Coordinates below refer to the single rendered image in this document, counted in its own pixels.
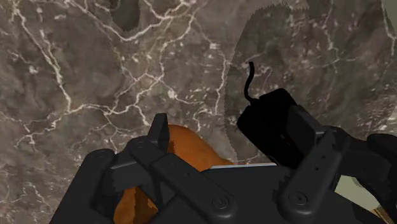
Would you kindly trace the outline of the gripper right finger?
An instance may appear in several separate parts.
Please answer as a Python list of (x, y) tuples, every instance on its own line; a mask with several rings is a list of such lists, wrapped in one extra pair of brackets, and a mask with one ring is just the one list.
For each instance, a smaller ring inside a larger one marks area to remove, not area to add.
[(372, 134), (365, 141), (322, 126), (299, 105), (278, 109), (278, 130), (304, 158), (277, 196), (277, 224), (382, 224), (335, 193), (342, 175), (355, 177), (397, 224), (397, 137)]

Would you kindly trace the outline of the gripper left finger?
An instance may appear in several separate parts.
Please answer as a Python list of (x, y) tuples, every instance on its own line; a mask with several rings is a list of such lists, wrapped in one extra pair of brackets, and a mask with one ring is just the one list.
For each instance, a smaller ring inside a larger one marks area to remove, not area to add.
[(155, 115), (147, 135), (124, 150), (90, 152), (50, 224), (116, 224), (122, 192), (139, 187), (158, 208), (148, 224), (236, 224), (235, 197), (179, 156), (167, 152), (167, 115)]

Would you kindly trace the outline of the orange rounded object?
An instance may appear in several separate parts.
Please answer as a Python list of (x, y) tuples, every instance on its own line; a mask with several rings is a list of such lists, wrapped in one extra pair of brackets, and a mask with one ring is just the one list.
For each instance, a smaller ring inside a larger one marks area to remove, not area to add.
[[(221, 158), (194, 131), (180, 126), (169, 125), (170, 139), (167, 151), (174, 153), (198, 171), (214, 165), (231, 165), (231, 161)], [(115, 224), (147, 224), (158, 212), (156, 205), (138, 187), (126, 189), (115, 209)]]

